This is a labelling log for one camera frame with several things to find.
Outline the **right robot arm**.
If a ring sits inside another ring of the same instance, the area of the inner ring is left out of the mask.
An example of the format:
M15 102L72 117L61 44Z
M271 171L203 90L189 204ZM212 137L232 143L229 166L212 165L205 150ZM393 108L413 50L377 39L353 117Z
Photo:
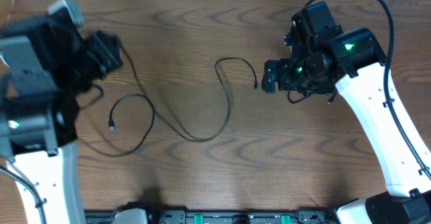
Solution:
M344 32L326 3L308 5L292 17L284 38L288 59L265 63L262 89L297 91L304 97L340 95L360 121L378 158L386 192L343 204L338 223L429 223L430 150L404 108L387 58L367 28Z

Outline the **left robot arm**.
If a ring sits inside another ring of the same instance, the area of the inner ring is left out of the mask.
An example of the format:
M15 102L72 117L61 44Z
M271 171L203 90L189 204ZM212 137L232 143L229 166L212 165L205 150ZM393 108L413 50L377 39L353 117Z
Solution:
M84 223L77 176L77 96L122 66L121 41L33 17L1 29L1 171L18 185L29 223Z

